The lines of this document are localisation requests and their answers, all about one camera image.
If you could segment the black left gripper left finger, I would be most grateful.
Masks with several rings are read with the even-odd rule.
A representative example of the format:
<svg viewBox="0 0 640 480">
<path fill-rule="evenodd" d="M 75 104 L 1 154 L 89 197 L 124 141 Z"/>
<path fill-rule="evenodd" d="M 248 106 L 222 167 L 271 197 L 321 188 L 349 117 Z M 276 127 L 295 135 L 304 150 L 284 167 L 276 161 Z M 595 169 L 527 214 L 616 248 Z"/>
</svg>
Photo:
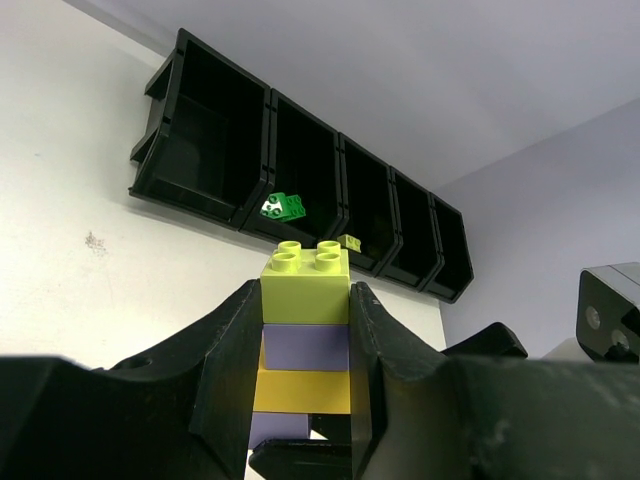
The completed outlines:
<svg viewBox="0 0 640 480">
<path fill-rule="evenodd" d="M 261 344 L 250 280 L 202 319 L 109 369 L 1 361 L 5 479 L 240 479 Z"/>
</svg>

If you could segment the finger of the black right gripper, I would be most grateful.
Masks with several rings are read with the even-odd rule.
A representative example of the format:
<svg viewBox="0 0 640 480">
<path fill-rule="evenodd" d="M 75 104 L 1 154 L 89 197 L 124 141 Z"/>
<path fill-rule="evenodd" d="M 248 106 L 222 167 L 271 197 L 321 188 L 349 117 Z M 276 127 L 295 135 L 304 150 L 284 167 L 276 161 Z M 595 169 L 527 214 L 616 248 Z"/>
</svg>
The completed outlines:
<svg viewBox="0 0 640 480">
<path fill-rule="evenodd" d="M 251 450 L 251 469 L 265 479 L 351 479 L 351 417 L 308 415 L 308 439 L 265 440 Z"/>
<path fill-rule="evenodd" d="M 527 358 L 528 352 L 506 325 L 494 322 L 471 337 L 442 351 L 446 356 L 493 356 Z"/>
</svg>

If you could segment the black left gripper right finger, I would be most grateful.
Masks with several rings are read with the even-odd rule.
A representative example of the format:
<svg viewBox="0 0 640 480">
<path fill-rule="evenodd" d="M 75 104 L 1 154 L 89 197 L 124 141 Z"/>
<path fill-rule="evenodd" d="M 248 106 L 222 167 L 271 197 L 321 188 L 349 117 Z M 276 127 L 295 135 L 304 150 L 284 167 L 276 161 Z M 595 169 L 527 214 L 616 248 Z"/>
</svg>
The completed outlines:
<svg viewBox="0 0 640 480">
<path fill-rule="evenodd" d="M 352 464 L 358 479 L 635 479 L 639 370 L 447 356 L 350 293 Z"/>
</svg>

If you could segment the purple lego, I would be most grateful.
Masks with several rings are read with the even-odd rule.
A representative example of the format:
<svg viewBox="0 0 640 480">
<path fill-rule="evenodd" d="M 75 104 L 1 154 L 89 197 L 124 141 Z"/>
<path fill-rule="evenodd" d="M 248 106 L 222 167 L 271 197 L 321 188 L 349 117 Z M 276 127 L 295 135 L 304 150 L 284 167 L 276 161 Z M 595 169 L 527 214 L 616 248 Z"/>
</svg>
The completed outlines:
<svg viewBox="0 0 640 480">
<path fill-rule="evenodd" d="M 310 431 L 311 424 L 308 414 L 254 412 L 248 449 L 254 450 L 265 440 L 308 439 Z"/>
<path fill-rule="evenodd" d="M 349 370 L 347 325 L 265 324 L 263 341 L 269 370 Z"/>
</svg>

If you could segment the yellow curved lego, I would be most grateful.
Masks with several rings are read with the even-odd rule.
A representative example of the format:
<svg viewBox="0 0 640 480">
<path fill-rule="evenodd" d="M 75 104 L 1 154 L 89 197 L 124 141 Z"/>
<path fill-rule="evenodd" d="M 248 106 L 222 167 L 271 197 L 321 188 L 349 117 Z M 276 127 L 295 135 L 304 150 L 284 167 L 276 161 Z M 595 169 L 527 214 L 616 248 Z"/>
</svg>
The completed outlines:
<svg viewBox="0 0 640 480">
<path fill-rule="evenodd" d="M 260 367 L 253 410 L 267 413 L 350 414 L 347 371 L 289 371 Z"/>
</svg>

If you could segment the lime lego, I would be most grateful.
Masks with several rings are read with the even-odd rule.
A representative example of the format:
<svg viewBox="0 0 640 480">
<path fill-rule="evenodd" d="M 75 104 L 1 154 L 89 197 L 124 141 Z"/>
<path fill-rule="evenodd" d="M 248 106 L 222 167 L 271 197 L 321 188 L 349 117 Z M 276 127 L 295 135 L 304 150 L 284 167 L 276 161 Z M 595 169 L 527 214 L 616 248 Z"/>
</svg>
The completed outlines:
<svg viewBox="0 0 640 480">
<path fill-rule="evenodd" d="M 349 316 L 348 251 L 337 241 L 304 248 L 282 241 L 261 276 L 262 312 L 266 324 L 345 325 Z"/>
</svg>

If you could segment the lime lego brick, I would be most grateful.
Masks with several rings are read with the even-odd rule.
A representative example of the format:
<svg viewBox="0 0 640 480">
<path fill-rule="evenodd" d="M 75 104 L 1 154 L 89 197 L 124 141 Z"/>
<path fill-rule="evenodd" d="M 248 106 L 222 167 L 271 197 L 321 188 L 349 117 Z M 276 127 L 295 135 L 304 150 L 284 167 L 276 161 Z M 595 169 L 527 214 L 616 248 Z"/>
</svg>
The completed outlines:
<svg viewBox="0 0 640 480">
<path fill-rule="evenodd" d="M 337 237 L 337 241 L 345 248 L 355 252 L 361 252 L 361 241 L 350 235 L 350 234 L 342 234 Z"/>
</svg>

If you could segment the dark green lego brick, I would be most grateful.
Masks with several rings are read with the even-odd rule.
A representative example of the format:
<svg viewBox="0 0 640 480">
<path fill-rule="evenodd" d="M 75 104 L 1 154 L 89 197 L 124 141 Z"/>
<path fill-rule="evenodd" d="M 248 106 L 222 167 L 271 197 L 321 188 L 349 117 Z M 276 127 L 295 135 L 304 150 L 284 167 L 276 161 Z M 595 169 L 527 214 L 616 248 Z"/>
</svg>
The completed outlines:
<svg viewBox="0 0 640 480">
<path fill-rule="evenodd" d="M 284 218 L 285 222 L 297 220 L 306 216 L 306 210 L 299 195 L 289 195 L 285 200 L 288 208 L 288 215 Z"/>
</svg>

